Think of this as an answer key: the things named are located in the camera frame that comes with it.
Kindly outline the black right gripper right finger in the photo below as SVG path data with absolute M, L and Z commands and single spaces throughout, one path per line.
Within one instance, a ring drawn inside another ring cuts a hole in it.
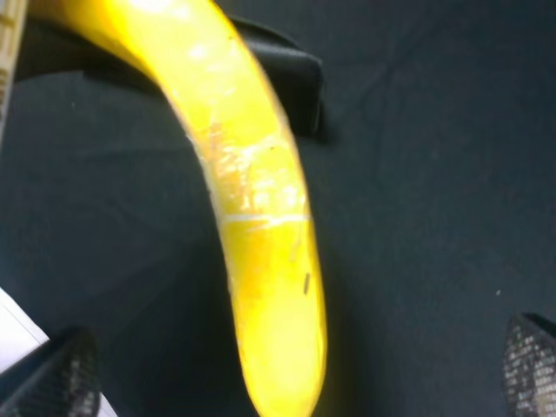
M 508 416 L 555 415 L 555 323 L 539 314 L 508 322 L 502 366 Z

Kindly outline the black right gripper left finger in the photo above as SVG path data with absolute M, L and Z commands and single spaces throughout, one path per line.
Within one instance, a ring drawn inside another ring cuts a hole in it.
M 1 373 L 2 416 L 97 416 L 98 353 L 86 328 L 67 328 Z

